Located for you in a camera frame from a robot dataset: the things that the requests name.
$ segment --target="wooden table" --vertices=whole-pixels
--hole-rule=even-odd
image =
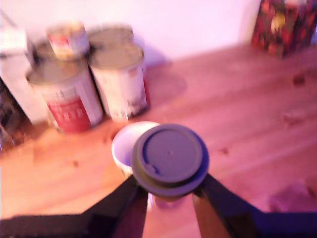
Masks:
[[[267,211],[289,184],[317,177],[317,48],[283,60],[250,46],[148,70],[152,108],[130,122],[178,123],[208,146],[210,174]],[[299,75],[294,83],[294,76]],[[105,120],[64,135],[53,128],[1,156],[1,217],[80,213],[124,181]],[[191,196],[147,213],[145,238],[199,237]]]

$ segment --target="white wall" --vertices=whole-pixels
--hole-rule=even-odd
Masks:
[[[127,22],[145,43],[147,64],[250,40],[260,0],[1,0],[1,10],[31,39],[67,20],[86,29]]]

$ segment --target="colorful box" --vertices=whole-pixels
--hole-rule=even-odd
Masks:
[[[252,44],[282,57],[309,46],[316,24],[315,1],[296,5],[283,0],[262,0]]]

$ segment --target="cup lid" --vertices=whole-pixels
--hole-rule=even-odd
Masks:
[[[133,150],[135,178],[145,189],[160,196],[191,192],[205,178],[208,166],[204,142],[181,125],[164,124],[148,130]]]

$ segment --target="tin can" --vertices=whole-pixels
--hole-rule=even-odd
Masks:
[[[36,63],[46,60],[56,60],[56,55],[49,41],[40,41],[34,46],[34,55]]]
[[[108,25],[88,32],[88,40],[95,49],[109,49],[117,45],[133,43],[133,30],[130,25]]]
[[[102,107],[86,61],[47,61],[26,77],[43,96],[62,131],[85,131],[102,120]]]
[[[97,50],[90,58],[106,114],[113,120],[128,120],[148,107],[143,58],[142,49],[131,44]]]
[[[47,30],[52,49],[60,60],[74,60],[83,57],[90,49],[84,25],[68,23]]]

